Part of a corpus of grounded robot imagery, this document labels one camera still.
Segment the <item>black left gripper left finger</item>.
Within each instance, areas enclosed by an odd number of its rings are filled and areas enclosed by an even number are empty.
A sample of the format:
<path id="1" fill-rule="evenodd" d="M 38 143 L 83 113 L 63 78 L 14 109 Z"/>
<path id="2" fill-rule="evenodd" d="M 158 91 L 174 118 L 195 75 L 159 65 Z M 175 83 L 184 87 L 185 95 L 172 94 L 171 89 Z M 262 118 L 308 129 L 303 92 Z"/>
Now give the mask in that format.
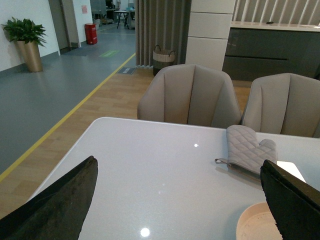
<path id="1" fill-rule="evenodd" d="M 89 156 L 21 207 L 0 220 L 2 240 L 77 240 L 98 177 Z"/>

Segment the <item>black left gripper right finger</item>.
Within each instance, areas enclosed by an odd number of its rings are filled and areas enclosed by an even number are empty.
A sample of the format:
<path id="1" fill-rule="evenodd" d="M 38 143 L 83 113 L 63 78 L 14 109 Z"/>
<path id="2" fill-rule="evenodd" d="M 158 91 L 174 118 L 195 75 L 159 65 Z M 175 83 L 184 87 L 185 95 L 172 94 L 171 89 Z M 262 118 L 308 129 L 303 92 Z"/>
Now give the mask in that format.
<path id="1" fill-rule="evenodd" d="M 270 160 L 260 168 L 267 205 L 284 240 L 320 238 L 320 192 Z"/>

